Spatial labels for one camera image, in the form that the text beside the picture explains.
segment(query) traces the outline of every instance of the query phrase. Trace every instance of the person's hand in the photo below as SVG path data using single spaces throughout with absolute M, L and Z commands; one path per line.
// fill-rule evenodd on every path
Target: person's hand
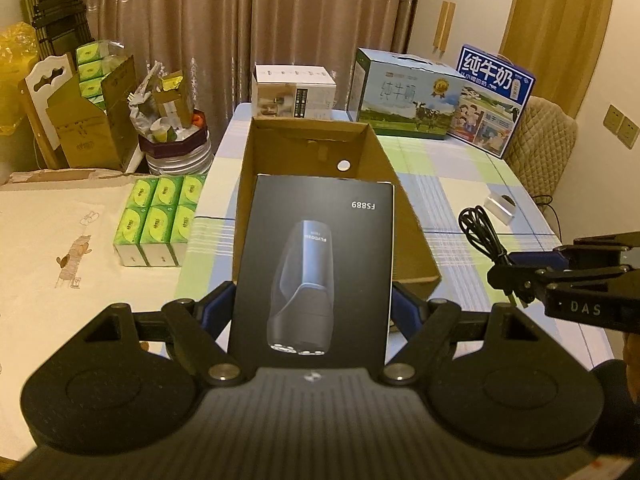
M 626 363 L 626 387 L 633 402 L 640 394 L 640 335 L 624 333 L 625 346 L 622 358 Z

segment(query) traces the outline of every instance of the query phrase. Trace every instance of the black cable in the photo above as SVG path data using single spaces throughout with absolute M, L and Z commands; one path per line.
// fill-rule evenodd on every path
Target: black cable
M 458 225 L 469 243 L 494 264 L 511 265 L 507 251 L 482 206 L 464 209 L 458 216 Z
M 551 205 L 551 203 L 553 202 L 554 198 L 551 195 L 547 195 L 547 194 L 534 195 L 531 198 L 533 199 L 533 202 L 535 202 L 538 207 L 542 206 L 542 207 L 548 207 L 549 209 L 551 209 L 551 211 L 553 212 L 554 216 L 556 217 L 556 223 L 558 224 L 558 238 L 560 239 L 560 243 L 562 243 L 562 229 L 560 227 L 560 219 L 558 218 L 558 213 L 556 213 L 556 210 Z M 536 199 L 539 199 L 539 198 L 548 199 L 548 201 L 547 202 L 536 202 Z

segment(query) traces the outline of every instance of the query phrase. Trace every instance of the quilted chair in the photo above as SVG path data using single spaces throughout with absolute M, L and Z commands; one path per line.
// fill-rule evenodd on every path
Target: quilted chair
M 557 104 L 532 96 L 505 160 L 531 196 L 553 196 L 578 136 L 578 124 Z

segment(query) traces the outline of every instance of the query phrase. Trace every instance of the gray ribbed surface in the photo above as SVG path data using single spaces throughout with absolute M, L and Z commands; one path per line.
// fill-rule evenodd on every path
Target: gray ribbed surface
M 171 437 L 113 457 L 36 450 L 10 480 L 434 479 L 554 480 L 592 460 L 582 449 L 545 458 L 477 450 L 443 431 L 411 390 L 365 370 L 261 369 L 212 390 Z

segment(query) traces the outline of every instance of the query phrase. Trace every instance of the open cardboard box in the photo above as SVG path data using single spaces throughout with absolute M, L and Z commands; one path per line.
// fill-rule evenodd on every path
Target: open cardboard box
M 348 165 L 348 169 L 338 169 Z M 258 174 L 330 176 L 391 182 L 396 189 L 393 279 L 426 299 L 440 273 L 420 223 L 376 134 L 368 124 L 306 119 L 253 119 L 244 149 L 233 280 L 238 280 L 244 236 Z
M 69 166 L 124 170 L 138 143 L 127 103 L 136 89 L 133 56 L 101 82 L 106 113 L 80 95 L 78 83 L 75 74 L 47 100 L 47 115 Z

